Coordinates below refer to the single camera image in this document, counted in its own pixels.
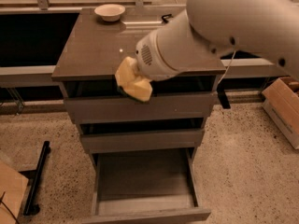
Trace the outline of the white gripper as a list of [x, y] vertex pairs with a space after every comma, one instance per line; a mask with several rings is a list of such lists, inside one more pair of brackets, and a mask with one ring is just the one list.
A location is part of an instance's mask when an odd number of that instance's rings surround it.
[[150, 32], [136, 44], [135, 55], [138, 62], [138, 69], [142, 76], [162, 81], [175, 76], [175, 70], [163, 59], [157, 43], [158, 31]]

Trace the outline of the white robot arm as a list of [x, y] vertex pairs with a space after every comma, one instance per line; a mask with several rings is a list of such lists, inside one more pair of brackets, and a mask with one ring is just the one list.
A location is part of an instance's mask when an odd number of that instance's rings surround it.
[[138, 71], [151, 80], [221, 67], [242, 50], [299, 78], [299, 7], [290, 0], [187, 0], [186, 8], [136, 45]]

